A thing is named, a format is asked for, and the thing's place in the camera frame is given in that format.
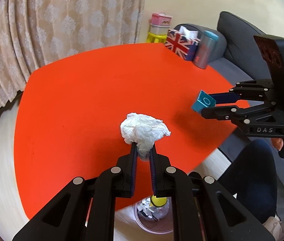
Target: silver rivet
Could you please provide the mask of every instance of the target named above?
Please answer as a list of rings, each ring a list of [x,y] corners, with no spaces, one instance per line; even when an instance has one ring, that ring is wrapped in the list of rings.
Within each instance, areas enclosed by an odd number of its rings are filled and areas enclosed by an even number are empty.
[[[214,182],[214,178],[211,177],[211,176],[207,176],[204,178],[204,181],[209,183],[209,184],[212,184]]]
[[[111,172],[116,174],[116,173],[120,173],[121,172],[121,168],[120,167],[112,167],[111,168]]]
[[[166,172],[167,173],[175,173],[177,170],[175,167],[167,167],[166,168]]]
[[[75,185],[79,185],[79,184],[81,184],[82,182],[83,182],[83,179],[80,178],[80,177],[77,177],[77,178],[74,178],[74,179],[73,179],[73,183],[74,183]]]

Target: crumpled paper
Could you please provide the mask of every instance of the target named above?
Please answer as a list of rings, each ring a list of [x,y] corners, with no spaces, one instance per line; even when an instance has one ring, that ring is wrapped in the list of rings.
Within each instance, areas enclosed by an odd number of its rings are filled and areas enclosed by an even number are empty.
[[[142,160],[149,158],[155,141],[171,134],[162,120],[136,113],[128,114],[120,128],[125,143],[137,143],[138,154]]]
[[[182,33],[182,35],[184,35],[186,38],[193,40],[195,40],[199,35],[198,31],[190,31],[184,26],[180,26],[179,32]]]

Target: curtain fold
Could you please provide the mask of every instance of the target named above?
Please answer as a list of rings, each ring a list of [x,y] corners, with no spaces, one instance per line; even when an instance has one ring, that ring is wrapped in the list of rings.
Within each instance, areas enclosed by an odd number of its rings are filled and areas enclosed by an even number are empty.
[[[43,65],[138,41],[145,0],[0,0],[0,107]]]

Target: teal lid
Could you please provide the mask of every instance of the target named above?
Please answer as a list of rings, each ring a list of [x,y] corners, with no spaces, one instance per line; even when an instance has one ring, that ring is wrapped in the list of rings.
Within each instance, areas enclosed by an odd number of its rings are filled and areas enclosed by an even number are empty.
[[[217,36],[216,34],[210,32],[210,31],[204,31],[203,35],[215,40],[215,41],[219,41],[219,36]]]

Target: red tabletop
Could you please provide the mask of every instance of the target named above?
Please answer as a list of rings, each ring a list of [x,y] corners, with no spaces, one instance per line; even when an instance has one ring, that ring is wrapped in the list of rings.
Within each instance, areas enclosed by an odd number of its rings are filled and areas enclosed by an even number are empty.
[[[74,177],[96,177],[128,154],[120,124],[131,112],[163,120],[171,136],[155,143],[158,153],[191,171],[235,129],[230,121],[205,120],[191,106],[201,89],[231,87],[211,67],[199,69],[163,44],[97,49],[36,70],[21,99],[14,141],[26,215],[32,218]],[[134,197],[117,199],[116,208],[151,193],[149,164],[139,160]]]

